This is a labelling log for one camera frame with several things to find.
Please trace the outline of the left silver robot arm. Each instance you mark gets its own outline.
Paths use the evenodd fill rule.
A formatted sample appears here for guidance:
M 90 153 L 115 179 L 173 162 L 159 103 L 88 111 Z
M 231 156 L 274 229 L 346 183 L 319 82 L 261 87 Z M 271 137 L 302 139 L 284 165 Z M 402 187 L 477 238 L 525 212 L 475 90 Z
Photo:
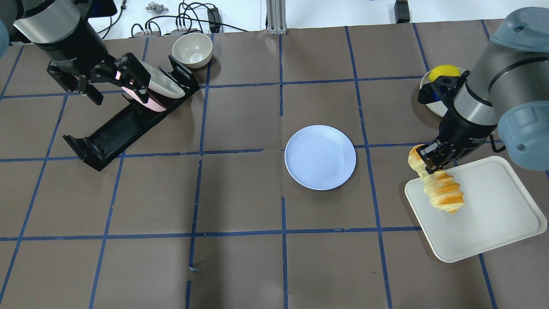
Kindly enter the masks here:
M 66 92 L 100 105 L 103 96 L 94 84 L 110 83 L 149 104 L 149 72 L 131 53 L 114 58 L 71 0 L 3 0 L 2 45 L 9 43 L 12 28 L 49 56 L 47 72 Z

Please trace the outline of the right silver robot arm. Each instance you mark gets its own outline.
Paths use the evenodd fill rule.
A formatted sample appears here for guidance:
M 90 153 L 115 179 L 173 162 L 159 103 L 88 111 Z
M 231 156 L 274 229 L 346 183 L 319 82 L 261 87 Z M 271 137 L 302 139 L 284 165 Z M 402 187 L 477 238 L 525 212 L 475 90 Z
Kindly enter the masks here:
M 439 99 L 447 108 L 433 143 L 416 151 L 429 174 L 468 156 L 495 130 L 515 164 L 548 169 L 548 21 L 547 8 L 513 11 L 471 72 L 422 86 L 420 104 Z

